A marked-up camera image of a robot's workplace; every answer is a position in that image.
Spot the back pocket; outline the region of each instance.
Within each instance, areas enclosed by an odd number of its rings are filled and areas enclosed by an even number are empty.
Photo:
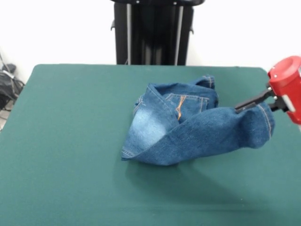
[[[180,95],[171,93],[166,98],[170,107],[175,110],[177,119],[181,123],[191,116],[200,113],[207,109],[208,98],[191,96],[191,95]]]

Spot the jeans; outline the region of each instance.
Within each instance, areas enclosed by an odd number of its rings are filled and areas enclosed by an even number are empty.
[[[236,113],[218,107],[214,77],[192,83],[149,84],[135,103],[122,160],[155,165],[262,147],[275,127],[266,103]]]

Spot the denim fabric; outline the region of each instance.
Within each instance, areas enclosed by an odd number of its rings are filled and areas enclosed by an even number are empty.
[[[214,77],[192,83],[149,84],[137,100],[122,160],[172,165],[239,148],[259,148],[275,121],[266,103],[237,114],[218,107]]]

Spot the green felt surface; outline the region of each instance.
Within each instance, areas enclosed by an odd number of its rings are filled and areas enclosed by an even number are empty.
[[[172,167],[120,161],[147,83],[207,73],[221,106],[268,81],[259,68],[35,67],[0,134],[0,226],[299,225],[300,132],[282,112],[259,150]]]

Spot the orange stitching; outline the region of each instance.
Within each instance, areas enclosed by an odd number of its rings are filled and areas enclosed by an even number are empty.
[[[180,120],[181,116],[182,116],[182,113],[181,113],[181,106],[182,104],[184,103],[184,100],[186,99],[186,96],[181,96],[181,100],[180,100],[180,103],[179,103],[179,106],[176,108],[176,111],[179,113],[179,116],[178,116],[178,120]]]

